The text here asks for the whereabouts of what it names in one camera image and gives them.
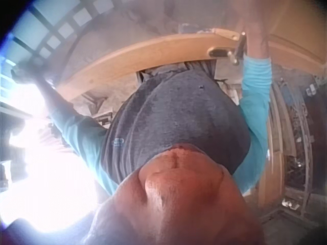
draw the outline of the man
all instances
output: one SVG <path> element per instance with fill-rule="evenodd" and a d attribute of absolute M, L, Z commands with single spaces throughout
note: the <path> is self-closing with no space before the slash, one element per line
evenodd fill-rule
<path fill-rule="evenodd" d="M 152 72 L 105 130 L 37 76 L 55 125 L 112 194 L 85 244 L 264 243 L 241 193 L 264 169 L 271 61 L 260 1 L 234 2 L 247 33 L 239 107 L 185 66 Z"/>

